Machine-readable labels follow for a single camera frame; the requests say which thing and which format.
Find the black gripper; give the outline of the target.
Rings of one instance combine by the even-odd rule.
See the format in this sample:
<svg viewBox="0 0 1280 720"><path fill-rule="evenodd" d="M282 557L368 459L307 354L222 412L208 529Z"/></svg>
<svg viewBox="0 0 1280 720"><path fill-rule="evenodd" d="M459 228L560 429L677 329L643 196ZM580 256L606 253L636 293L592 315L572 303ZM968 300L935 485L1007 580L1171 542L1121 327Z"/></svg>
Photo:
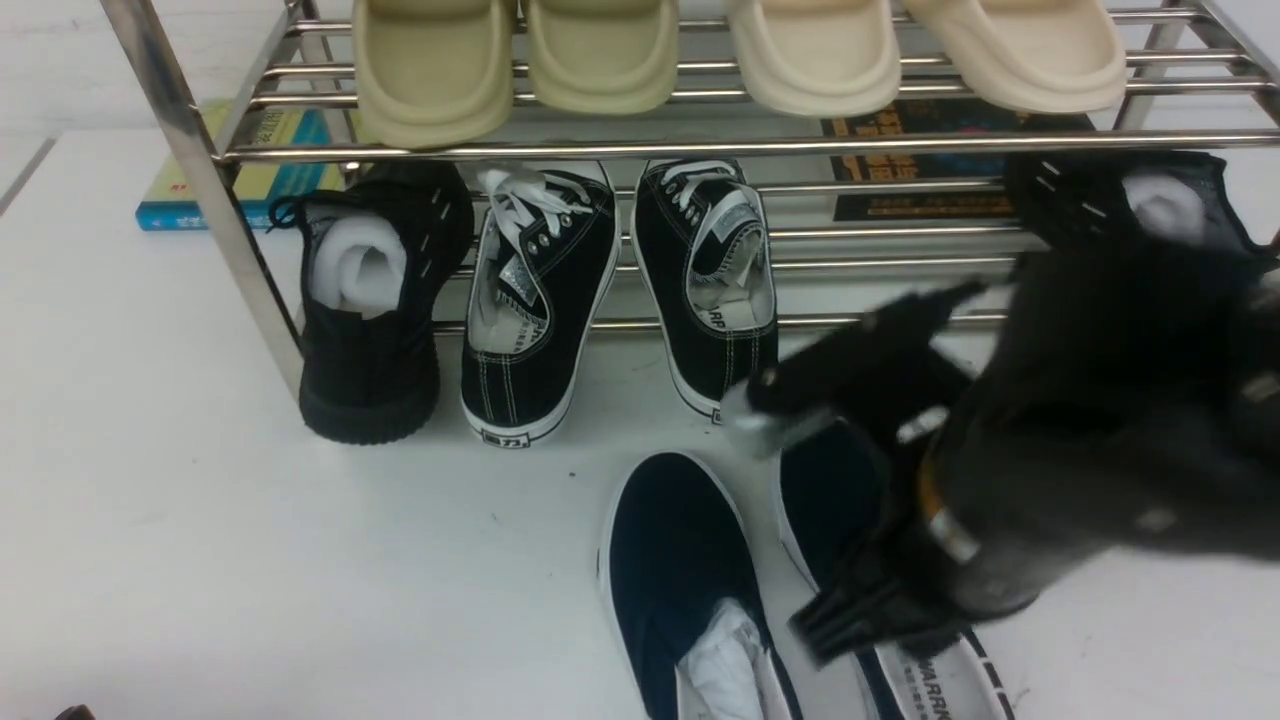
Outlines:
<svg viewBox="0 0 1280 720"><path fill-rule="evenodd" d="M803 564L817 594L788 628L818 667L884 643L904 643L915 659L933 659L972 626L997 623L1001 610L964 606L960 566L911 514L891 518L876 541L849 533L832 501L790 503L788 530L797 550L817 550Z"/></svg>

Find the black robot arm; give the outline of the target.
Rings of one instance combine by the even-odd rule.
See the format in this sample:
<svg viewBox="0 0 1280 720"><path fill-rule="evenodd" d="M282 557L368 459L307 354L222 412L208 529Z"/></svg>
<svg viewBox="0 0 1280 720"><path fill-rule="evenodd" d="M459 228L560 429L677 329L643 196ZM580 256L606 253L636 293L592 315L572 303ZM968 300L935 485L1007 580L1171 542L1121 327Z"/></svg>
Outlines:
<svg viewBox="0 0 1280 720"><path fill-rule="evenodd" d="M1114 548L1277 561L1276 258L1041 254L968 375L932 341L975 291L909 293L806 369L883 480L791 618L817 665L891 642L929 659Z"/></svg>

